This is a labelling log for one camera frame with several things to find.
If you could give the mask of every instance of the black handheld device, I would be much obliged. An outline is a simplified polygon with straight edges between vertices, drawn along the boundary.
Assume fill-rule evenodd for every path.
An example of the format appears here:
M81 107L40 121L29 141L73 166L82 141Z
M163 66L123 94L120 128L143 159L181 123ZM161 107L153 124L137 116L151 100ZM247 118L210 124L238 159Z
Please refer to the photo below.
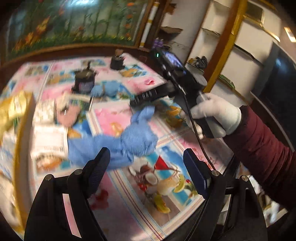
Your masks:
M169 96L174 97L174 102L180 105L182 110L188 114L192 107L205 101L201 95L204 85L197 82L174 53L156 48L151 51L151 54L160 65L162 76L168 82L136 95L130 101L132 107ZM221 124L214 117L196 119L195 122L201 126L204 135L208 138L219 138L226 135Z

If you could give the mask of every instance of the person's arm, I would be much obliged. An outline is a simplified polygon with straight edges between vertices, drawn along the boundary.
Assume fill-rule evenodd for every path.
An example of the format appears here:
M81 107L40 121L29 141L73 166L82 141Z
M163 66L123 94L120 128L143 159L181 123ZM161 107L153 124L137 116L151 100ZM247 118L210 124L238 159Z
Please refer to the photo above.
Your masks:
M249 169L265 192L287 209L296 206L296 156L248 106L237 108L214 94L194 106L194 119L214 116L223 126L225 143ZM202 137L202 130L197 131Z
M296 205L296 156L248 106L240 125L225 143L249 169L267 195L288 209Z

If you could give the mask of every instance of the device screen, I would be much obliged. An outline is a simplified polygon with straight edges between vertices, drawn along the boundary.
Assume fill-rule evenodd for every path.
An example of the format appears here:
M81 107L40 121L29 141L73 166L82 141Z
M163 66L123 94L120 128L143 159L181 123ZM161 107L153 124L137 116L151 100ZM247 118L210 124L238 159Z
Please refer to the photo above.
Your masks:
M174 55L171 52L168 51L163 51L164 56L166 57L166 59L173 65L179 68L183 68L183 64L181 63L181 61L177 58L176 55Z

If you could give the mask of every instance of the white wall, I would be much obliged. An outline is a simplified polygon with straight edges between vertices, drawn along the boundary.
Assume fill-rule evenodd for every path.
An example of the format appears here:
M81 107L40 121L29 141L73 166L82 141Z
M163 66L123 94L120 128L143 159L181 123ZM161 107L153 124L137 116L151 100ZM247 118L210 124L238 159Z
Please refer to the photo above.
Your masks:
M296 43L290 41L284 27L289 27L287 23L282 23L281 35L280 35L280 46L294 59L296 60Z
M183 29L174 42L179 46L173 46L173 52L185 61L188 52L193 44L197 31L203 20L204 14L210 0L172 0L176 3L173 15L166 14L162 26Z

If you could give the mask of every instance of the maroon sleeve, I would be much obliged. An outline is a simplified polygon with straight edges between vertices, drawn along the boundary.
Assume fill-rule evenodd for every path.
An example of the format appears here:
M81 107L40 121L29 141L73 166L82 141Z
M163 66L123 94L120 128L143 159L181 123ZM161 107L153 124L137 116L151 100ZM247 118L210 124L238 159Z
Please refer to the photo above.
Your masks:
M296 206L296 156L252 111L242 106L242 121L225 143L274 201Z

